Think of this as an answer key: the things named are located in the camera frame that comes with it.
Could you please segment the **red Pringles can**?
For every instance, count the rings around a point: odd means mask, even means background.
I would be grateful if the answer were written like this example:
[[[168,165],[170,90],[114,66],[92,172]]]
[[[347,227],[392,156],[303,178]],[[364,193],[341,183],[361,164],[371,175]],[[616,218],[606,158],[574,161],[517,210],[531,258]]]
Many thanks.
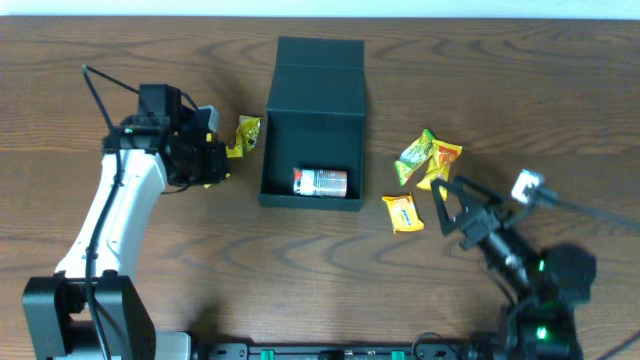
[[[294,169],[293,192],[300,196],[344,198],[347,173],[326,169]]]

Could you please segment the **orange Le-mond biscuit packet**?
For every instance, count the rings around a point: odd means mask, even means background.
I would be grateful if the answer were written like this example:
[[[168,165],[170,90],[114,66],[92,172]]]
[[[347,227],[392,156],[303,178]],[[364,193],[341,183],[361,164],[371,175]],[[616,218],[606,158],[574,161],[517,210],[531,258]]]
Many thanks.
[[[418,216],[411,193],[400,196],[383,196],[382,201],[387,206],[394,234],[424,229],[424,223]]]

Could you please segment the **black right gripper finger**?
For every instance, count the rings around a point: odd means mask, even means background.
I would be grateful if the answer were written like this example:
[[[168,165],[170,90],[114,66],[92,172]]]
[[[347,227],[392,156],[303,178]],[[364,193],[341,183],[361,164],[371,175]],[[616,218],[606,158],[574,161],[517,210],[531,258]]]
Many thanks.
[[[505,201],[504,197],[499,193],[483,185],[478,184],[477,182],[471,180],[466,176],[456,175],[454,177],[453,183],[457,185],[461,185],[462,187],[469,187],[475,192],[484,195],[487,198],[488,203],[491,205],[500,205]]]
[[[450,217],[446,210],[445,200],[441,195],[440,189],[446,189],[448,193],[459,195],[462,192],[462,183],[459,178],[455,178],[452,182],[443,179],[436,179],[431,183],[434,205],[438,215],[440,229],[444,236],[459,230],[459,224],[456,217]]]

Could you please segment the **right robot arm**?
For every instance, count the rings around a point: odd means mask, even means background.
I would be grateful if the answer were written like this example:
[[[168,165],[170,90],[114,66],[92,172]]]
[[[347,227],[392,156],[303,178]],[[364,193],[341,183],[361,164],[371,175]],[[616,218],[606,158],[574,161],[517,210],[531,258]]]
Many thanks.
[[[524,170],[512,189],[523,205],[513,212],[497,193],[457,176],[431,184],[441,231],[460,232],[464,250],[478,248],[489,270],[501,276],[515,296],[503,307],[498,330],[477,334],[456,350],[459,359],[581,359],[575,309],[589,302],[596,258],[573,243],[535,249],[517,230],[519,221],[558,196],[541,175]]]

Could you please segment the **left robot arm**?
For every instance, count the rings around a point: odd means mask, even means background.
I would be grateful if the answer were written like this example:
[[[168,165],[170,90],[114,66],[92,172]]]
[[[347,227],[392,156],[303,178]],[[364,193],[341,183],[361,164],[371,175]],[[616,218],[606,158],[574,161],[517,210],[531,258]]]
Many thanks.
[[[22,304],[39,359],[187,359],[184,332],[156,330],[134,286],[141,243],[166,187],[229,173],[219,113],[165,84],[138,91],[138,110],[111,124],[97,192],[53,274],[32,277]]]

